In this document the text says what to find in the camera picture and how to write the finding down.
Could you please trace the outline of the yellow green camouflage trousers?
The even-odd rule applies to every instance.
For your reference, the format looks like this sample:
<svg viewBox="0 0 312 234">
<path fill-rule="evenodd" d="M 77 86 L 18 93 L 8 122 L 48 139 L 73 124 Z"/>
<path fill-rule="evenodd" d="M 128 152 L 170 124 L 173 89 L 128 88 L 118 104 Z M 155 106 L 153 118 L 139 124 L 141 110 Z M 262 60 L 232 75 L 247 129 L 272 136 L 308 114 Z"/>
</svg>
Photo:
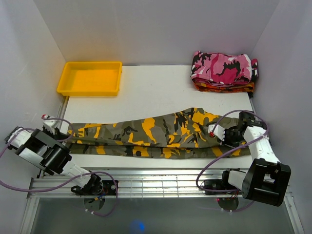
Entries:
<svg viewBox="0 0 312 234">
<path fill-rule="evenodd" d="M 217 158 L 230 150 L 210 137 L 215 123 L 228 129 L 237 118 L 221 118 L 202 108 L 118 123 L 74 123 L 66 146 L 73 154 L 143 158 Z"/>
</svg>

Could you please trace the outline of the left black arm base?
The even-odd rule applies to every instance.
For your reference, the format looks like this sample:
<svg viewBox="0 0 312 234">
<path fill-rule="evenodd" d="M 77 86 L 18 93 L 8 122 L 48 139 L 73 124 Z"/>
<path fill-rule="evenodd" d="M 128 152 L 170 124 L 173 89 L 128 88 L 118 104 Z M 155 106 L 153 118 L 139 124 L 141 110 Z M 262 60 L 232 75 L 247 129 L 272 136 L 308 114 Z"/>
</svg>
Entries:
<svg viewBox="0 0 312 234">
<path fill-rule="evenodd" d="M 78 185 L 71 188 L 71 192 L 75 195 L 116 195 L 117 194 L 118 181 L 116 184 L 112 180 L 101 180 L 94 183 L 88 183 L 84 187 Z"/>
</svg>

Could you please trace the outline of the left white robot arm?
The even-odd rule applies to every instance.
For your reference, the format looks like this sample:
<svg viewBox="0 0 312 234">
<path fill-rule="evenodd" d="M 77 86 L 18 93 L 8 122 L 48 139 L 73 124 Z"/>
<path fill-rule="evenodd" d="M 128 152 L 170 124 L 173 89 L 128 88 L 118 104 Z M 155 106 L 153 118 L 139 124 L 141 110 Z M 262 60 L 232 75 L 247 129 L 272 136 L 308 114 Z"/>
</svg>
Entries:
<svg viewBox="0 0 312 234">
<path fill-rule="evenodd" d="M 44 131 L 16 127 L 4 141 L 9 150 L 14 149 L 16 155 L 49 175 L 72 178 L 75 186 L 71 191 L 76 195 L 98 195 L 103 191 L 101 178 L 76 165 L 70 150 Z"/>
</svg>

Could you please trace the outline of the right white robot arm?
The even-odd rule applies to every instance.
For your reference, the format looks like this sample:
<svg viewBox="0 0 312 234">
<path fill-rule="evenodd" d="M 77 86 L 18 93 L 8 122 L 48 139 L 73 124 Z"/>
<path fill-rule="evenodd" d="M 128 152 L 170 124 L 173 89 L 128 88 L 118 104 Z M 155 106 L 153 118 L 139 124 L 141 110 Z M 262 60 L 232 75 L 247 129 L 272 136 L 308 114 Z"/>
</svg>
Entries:
<svg viewBox="0 0 312 234">
<path fill-rule="evenodd" d="M 246 173 L 239 169 L 225 170 L 220 187 L 227 194 L 239 189 L 245 199 L 278 207 L 283 202 L 291 169 L 275 156 L 267 130 L 267 124 L 256 120 L 251 112 L 240 112 L 238 124 L 224 130 L 221 142 L 231 147 L 248 143 L 253 162 Z"/>
</svg>

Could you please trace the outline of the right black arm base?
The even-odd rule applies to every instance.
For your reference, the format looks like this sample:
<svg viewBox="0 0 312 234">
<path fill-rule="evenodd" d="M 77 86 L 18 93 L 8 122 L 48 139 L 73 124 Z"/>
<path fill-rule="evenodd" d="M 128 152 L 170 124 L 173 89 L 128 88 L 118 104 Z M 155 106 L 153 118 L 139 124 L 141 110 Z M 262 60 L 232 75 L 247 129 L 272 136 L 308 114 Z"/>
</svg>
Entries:
<svg viewBox="0 0 312 234">
<path fill-rule="evenodd" d="M 201 182 L 200 188 L 203 189 L 205 195 L 235 195 L 240 190 L 221 179 L 207 179 Z"/>
</svg>

